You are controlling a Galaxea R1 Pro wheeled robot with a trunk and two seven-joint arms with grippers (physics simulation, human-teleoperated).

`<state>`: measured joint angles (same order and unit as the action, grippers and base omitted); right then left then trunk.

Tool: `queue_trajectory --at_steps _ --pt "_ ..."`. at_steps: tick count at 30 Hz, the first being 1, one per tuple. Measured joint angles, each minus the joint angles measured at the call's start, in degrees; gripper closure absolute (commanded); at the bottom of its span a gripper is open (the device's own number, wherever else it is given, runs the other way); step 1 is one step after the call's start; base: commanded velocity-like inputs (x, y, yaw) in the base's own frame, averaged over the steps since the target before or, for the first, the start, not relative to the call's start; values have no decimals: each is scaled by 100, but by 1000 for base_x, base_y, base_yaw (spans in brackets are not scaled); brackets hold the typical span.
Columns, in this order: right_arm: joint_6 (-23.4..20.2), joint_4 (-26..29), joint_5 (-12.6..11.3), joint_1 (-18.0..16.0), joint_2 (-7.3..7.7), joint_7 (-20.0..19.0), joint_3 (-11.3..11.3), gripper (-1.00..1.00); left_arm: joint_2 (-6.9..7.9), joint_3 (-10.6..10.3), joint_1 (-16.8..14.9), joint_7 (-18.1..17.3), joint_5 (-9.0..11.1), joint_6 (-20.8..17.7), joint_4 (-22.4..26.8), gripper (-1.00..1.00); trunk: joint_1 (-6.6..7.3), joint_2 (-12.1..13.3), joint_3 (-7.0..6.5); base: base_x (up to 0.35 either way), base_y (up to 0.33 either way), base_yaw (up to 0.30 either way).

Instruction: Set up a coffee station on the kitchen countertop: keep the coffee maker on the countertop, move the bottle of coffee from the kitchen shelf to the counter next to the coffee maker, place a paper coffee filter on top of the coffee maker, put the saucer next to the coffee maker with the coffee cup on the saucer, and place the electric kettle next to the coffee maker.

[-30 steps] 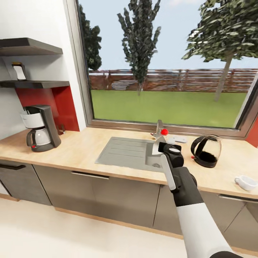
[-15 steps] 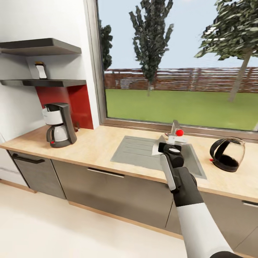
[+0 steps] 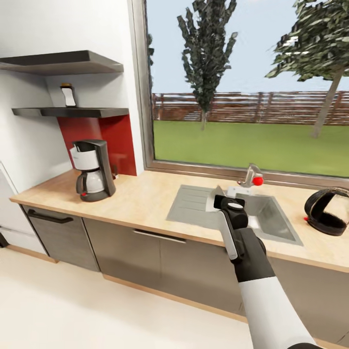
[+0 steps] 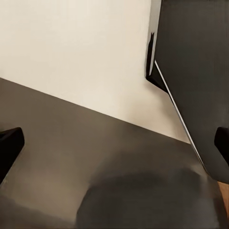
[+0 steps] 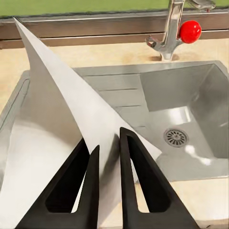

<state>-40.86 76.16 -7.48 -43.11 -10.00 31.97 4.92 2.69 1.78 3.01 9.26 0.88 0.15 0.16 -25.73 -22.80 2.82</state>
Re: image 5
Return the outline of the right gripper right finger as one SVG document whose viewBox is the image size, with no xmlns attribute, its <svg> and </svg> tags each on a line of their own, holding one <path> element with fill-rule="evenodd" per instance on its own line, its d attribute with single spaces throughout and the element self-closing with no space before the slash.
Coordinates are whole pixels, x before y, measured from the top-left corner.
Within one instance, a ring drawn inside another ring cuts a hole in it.
<svg viewBox="0 0 229 229">
<path fill-rule="evenodd" d="M 149 213 L 138 210 L 133 161 Z M 138 135 L 120 128 L 123 229 L 200 229 Z"/>
</svg>

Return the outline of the paper coffee filter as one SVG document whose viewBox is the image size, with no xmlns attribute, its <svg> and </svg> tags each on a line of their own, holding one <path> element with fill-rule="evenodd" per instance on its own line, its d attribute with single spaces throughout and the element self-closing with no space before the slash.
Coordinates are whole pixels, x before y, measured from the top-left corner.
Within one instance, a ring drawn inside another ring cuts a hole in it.
<svg viewBox="0 0 229 229">
<path fill-rule="evenodd" d="M 72 68 L 13 17 L 29 63 L 29 89 L 13 124 L 0 192 L 0 229 L 15 229 L 84 138 L 100 145 L 97 229 L 122 200 L 120 128 L 134 131 L 154 161 L 162 154 Z M 138 176 L 131 159 L 134 184 Z M 83 182 L 74 203 L 77 211 Z"/>
</svg>

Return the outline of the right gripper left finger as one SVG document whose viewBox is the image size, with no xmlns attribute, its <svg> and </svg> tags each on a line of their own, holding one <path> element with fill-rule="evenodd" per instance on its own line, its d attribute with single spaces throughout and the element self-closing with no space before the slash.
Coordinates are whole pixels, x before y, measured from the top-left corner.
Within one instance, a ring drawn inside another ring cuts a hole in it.
<svg viewBox="0 0 229 229">
<path fill-rule="evenodd" d="M 82 138 L 15 229 L 97 229 L 99 151 L 100 145 L 90 155 Z"/>
</svg>

